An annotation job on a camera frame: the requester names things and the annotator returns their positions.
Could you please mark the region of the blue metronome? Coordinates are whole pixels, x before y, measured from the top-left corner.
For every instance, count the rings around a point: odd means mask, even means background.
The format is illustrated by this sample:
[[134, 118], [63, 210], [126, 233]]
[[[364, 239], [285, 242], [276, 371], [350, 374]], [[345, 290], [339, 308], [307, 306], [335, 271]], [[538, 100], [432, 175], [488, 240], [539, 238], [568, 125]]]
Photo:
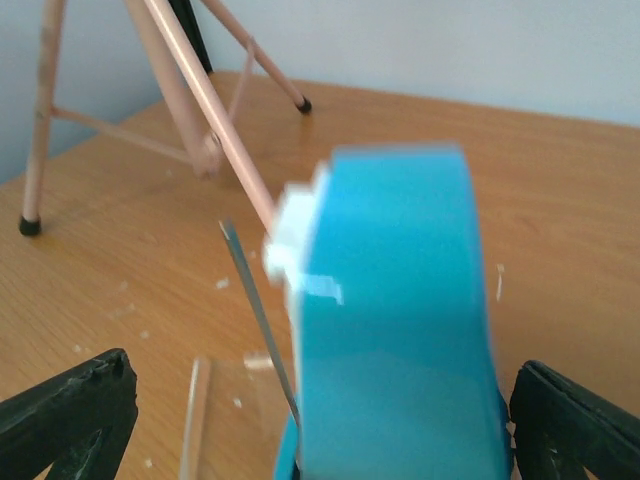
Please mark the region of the blue metronome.
[[334, 152], [263, 250], [286, 292], [305, 479], [506, 479], [471, 175], [455, 146]]

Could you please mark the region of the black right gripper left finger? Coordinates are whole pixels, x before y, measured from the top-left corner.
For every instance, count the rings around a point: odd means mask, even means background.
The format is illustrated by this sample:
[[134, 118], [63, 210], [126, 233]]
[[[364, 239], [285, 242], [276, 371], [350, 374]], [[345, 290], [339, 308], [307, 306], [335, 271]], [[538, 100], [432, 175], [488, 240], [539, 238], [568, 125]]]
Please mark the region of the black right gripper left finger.
[[113, 479], [131, 438], [137, 375], [107, 350], [1, 402], [1, 477]]

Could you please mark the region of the clear plastic metronome cover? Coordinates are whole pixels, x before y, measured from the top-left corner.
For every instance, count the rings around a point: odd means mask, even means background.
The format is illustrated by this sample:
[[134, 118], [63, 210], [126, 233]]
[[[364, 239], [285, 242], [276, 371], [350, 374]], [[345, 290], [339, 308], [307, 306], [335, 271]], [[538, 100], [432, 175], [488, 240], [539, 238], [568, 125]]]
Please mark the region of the clear plastic metronome cover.
[[298, 479], [297, 427], [266, 353], [195, 360], [179, 477]]

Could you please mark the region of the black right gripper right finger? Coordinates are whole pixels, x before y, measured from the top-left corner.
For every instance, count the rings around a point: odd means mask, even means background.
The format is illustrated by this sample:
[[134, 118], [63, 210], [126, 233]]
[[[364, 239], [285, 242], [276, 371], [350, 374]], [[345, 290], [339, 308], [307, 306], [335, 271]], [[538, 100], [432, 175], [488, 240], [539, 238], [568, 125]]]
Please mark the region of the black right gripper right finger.
[[509, 411], [523, 479], [639, 477], [639, 419], [544, 363], [521, 367]]

